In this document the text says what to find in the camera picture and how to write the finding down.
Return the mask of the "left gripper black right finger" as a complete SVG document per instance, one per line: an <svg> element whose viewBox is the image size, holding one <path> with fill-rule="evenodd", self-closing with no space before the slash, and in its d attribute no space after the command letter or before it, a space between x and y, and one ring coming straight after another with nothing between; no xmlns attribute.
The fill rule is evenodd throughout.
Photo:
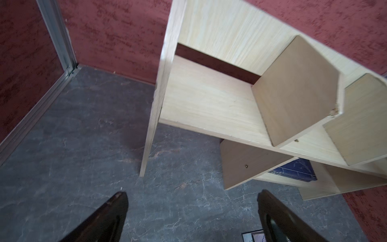
<svg viewBox="0 0 387 242"><path fill-rule="evenodd" d="M327 242L268 190L258 194L258 214L267 242Z"/></svg>

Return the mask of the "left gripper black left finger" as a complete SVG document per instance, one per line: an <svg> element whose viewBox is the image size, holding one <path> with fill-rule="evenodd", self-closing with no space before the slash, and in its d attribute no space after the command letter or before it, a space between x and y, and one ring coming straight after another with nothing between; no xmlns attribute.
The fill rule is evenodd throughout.
<svg viewBox="0 0 387 242"><path fill-rule="evenodd" d="M117 192L62 242L118 242L129 208L126 192Z"/></svg>

